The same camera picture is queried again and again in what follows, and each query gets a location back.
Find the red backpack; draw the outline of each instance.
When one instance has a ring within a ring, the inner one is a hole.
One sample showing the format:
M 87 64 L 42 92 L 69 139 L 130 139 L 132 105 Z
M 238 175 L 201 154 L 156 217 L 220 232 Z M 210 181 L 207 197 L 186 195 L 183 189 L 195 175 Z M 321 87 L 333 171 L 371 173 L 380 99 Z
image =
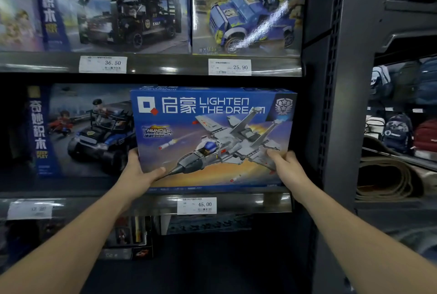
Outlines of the red backpack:
M 414 147 L 428 152 L 437 152 L 437 119 L 421 123 L 414 132 Z

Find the white label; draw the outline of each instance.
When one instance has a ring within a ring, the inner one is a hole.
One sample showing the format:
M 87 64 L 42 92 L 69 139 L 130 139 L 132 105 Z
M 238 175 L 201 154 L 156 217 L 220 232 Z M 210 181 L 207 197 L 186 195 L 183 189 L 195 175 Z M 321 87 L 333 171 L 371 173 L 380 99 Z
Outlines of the white label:
M 15 201 L 9 204 L 8 220 L 52 218 L 54 201 Z
M 250 59 L 208 59 L 210 76 L 251 76 L 252 61 Z
M 80 56 L 79 73 L 126 73 L 127 57 Z
M 182 198 L 178 200 L 178 214 L 216 214 L 217 198 Z

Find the gray toy jet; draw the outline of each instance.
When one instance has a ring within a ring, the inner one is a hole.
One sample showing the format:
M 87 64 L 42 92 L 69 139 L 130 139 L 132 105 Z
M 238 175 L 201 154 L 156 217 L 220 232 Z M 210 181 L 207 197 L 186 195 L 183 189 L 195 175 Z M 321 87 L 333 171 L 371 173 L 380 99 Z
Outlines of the gray toy jet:
M 230 127 L 222 126 L 207 116 L 196 116 L 209 136 L 203 136 L 196 150 L 182 157 L 167 175 L 191 173 L 216 163 L 241 164 L 245 159 L 275 171 L 275 164 L 266 151 L 268 148 L 280 150 L 281 146 L 267 136 L 282 120 L 274 120 L 263 134 L 253 132 L 247 124 L 260 112 L 261 108 L 256 107 L 243 120 L 228 116 Z

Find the blue toy car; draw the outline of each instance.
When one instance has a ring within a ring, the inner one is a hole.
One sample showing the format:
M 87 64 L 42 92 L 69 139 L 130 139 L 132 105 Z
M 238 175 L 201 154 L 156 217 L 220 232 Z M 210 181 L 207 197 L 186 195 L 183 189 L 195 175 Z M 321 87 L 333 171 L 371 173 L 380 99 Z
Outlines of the blue toy car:
M 99 160 L 104 172 L 119 174 L 127 164 L 129 150 L 137 146 L 132 103 L 104 105 L 101 99 L 95 99 L 93 105 L 90 126 L 71 139 L 68 154 L 78 161 Z
M 280 0 L 229 0 L 216 3 L 211 7 L 210 32 L 227 53 L 235 53 L 254 42 L 271 40 L 284 40 L 284 47 L 289 47 L 295 38 L 296 20 L 289 18 L 292 8 L 287 8 L 275 21 L 273 17 L 279 7 Z M 260 28 L 268 19 L 272 20 L 271 25 Z

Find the forearm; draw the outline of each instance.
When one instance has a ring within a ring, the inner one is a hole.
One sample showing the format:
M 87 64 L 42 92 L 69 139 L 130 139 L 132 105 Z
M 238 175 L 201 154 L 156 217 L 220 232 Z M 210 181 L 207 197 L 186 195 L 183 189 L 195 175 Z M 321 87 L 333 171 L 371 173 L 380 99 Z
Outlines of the forearm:
M 110 190 L 0 276 L 0 292 L 79 293 L 125 207 L 126 201 Z
M 347 211 L 311 182 L 297 190 L 358 293 L 435 292 L 437 268 L 426 259 Z

